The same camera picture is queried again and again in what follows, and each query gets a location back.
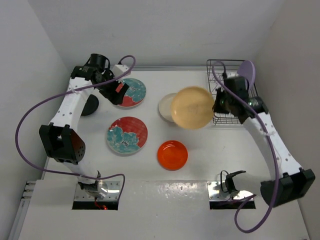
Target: red plate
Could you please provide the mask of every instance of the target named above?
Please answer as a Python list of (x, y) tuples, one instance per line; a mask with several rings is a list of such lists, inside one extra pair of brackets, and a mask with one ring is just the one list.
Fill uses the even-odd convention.
[(188, 160), (187, 148), (179, 141), (164, 142), (157, 153), (159, 164), (171, 171), (182, 168)]
[(148, 137), (147, 126), (138, 118), (125, 116), (109, 127), (106, 142), (119, 154), (133, 154), (139, 151)]

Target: dish rack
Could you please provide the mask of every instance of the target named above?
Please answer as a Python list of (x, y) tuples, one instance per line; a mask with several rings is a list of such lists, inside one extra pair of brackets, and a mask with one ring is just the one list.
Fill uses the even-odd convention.
[[(221, 85), (215, 80), (214, 75), (212, 74), (212, 65), (215, 61), (222, 61), (225, 64), (226, 67), (226, 74), (228, 77), (235, 77), (237, 76), (237, 70), (238, 67), (241, 65), (241, 63), (244, 60), (232, 60), (232, 59), (209, 59), (206, 61), (206, 72), (207, 72), (207, 78), (208, 78), (208, 86), (209, 91), (213, 96), (213, 99), (217, 98), (217, 91)], [(218, 76), (219, 80), (221, 82), (224, 82), (224, 79), (222, 77), (222, 73), (224, 72), (224, 69), (221, 65), (214, 66), (214, 70), (216, 75)], [(253, 87), (249, 90), (249, 96), (250, 97), (256, 97), (258, 96), (256, 85), (254, 84)], [(229, 114), (224, 113), (214, 113), (212, 122), (215, 126), (221, 126), (221, 127), (239, 127), (242, 126), (239, 122), (238, 118)]]

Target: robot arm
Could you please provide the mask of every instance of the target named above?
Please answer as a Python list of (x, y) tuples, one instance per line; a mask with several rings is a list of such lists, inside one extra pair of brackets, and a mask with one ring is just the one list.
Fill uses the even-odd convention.
[[(74, 68), (67, 91), (111, 80), (122, 75), (128, 69), (125, 65), (117, 64), (112, 71), (109, 71), (105, 69), (106, 60), (105, 56), (91, 54), (84, 66)], [(115, 81), (98, 89), (111, 103), (118, 105), (122, 103), (128, 88), (127, 84), (122, 86), (120, 81)], [(78, 183), (81, 188), (94, 197), (99, 197), (100, 182), (81, 177), (85, 175), (99, 178), (100, 173), (94, 169), (91, 159), (83, 160), (86, 145), (77, 134), (80, 116), (93, 91), (94, 88), (87, 88), (66, 95), (49, 125), (40, 127), (39, 134), (47, 156), (64, 164), (71, 172), (80, 174)]]
[(303, 197), (315, 180), (313, 171), (311, 169), (304, 170), (288, 151), (272, 123), (269, 111), (262, 99), (260, 97), (249, 97), (244, 77), (226, 78), (224, 75), (224, 85), (258, 113), (268, 133), (264, 132), (258, 119), (245, 106), (236, 101), (231, 94), (222, 91), (221, 88), (217, 90), (213, 110), (217, 113), (232, 113), (239, 119), (257, 144), (270, 173), (269, 178), (261, 177), (259, 173), (256, 175), (249, 174), (245, 170), (230, 173), (225, 179), (228, 192), (247, 190), (262, 196), (264, 201), (268, 205), (270, 204), (276, 175), (272, 151), (266, 138), (266, 134), (268, 134), (275, 151), (279, 171), (279, 187), (274, 207)]

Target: beige bowl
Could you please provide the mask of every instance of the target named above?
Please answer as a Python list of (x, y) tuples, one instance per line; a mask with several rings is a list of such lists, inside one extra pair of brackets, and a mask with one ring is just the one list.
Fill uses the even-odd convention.
[(198, 86), (180, 90), (171, 103), (173, 121), (184, 129), (199, 129), (214, 117), (215, 100), (211, 93)]

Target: silver metal frame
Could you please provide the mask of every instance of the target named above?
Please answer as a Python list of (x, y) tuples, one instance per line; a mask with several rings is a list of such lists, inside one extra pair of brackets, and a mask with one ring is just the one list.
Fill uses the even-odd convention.
[(8, 240), (18, 240), (21, 229), (27, 215), (32, 193), (36, 186), (36, 181), (27, 181), (23, 190), (20, 205), (15, 215)]

